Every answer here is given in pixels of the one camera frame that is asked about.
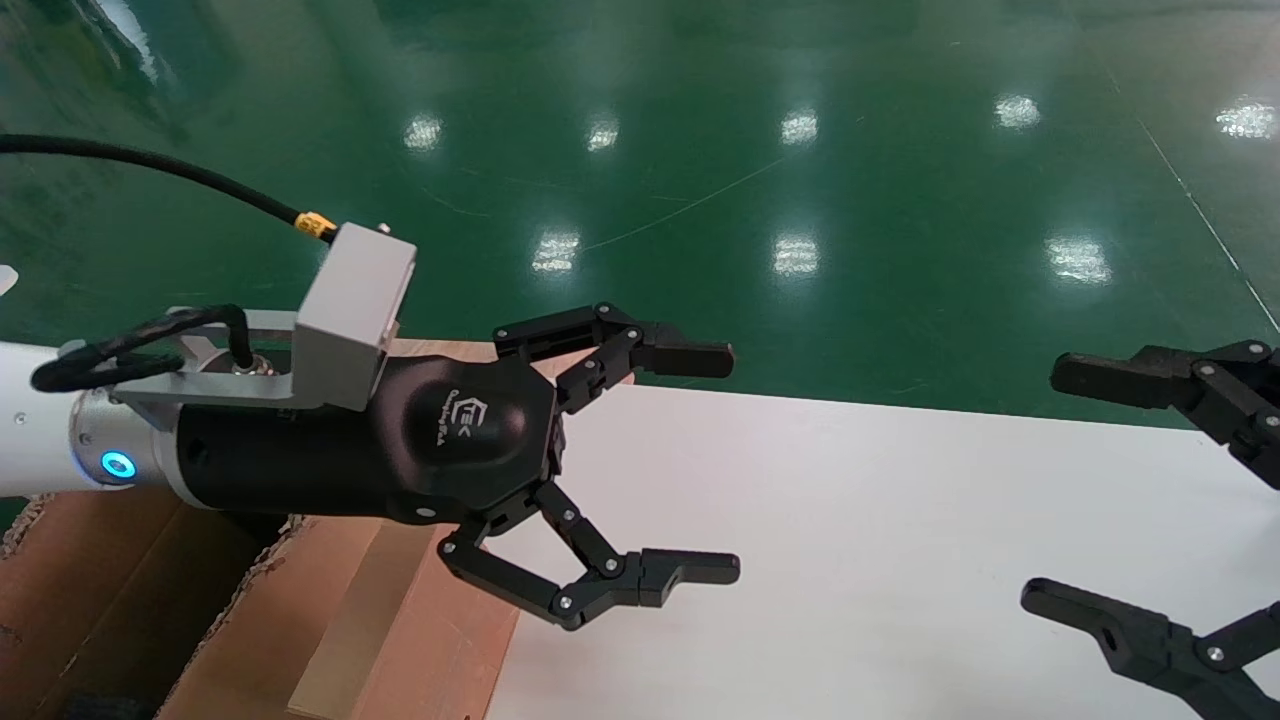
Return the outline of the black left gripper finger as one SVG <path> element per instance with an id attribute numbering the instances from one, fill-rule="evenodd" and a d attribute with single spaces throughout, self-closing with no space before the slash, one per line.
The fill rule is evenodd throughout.
<path id="1" fill-rule="evenodd" d="M 576 632 L 614 607 L 659 609 L 682 583 L 731 585 L 741 574 L 735 553 L 654 550 L 621 553 L 556 483 L 530 500 L 582 564 L 582 575 L 557 585 L 483 548 L 488 527 L 466 521 L 439 543 L 451 574 L 535 618 Z"/>
<path id="2" fill-rule="evenodd" d="M 735 365 L 728 343 L 695 342 L 669 323 L 640 322 L 596 304 L 494 329 L 499 357 L 529 364 L 582 356 L 556 378 L 557 407 L 576 414 L 635 372 L 722 379 Z"/>

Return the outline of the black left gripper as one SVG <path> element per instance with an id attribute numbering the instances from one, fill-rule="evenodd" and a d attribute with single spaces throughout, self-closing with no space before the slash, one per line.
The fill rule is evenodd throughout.
<path id="1" fill-rule="evenodd" d="M 556 388 L 522 360 L 417 356 L 390 359 L 362 411 L 188 404 L 175 447 L 211 509 L 511 527 L 556 434 Z"/>

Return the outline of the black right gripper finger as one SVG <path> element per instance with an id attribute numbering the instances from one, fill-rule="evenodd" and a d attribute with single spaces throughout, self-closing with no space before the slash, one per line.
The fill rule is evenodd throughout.
<path id="1" fill-rule="evenodd" d="M 1027 612 L 1091 635 L 1110 670 L 1179 698 L 1202 719 L 1276 719 L 1279 702 L 1245 670 L 1279 647 L 1279 605 L 1207 635 L 1166 615 L 1047 578 L 1024 584 Z"/>
<path id="2" fill-rule="evenodd" d="M 1050 384 L 1064 395 L 1175 410 L 1279 488 L 1279 359 L 1260 340 L 1203 352 L 1148 345 L 1128 360 L 1064 354 Z"/>

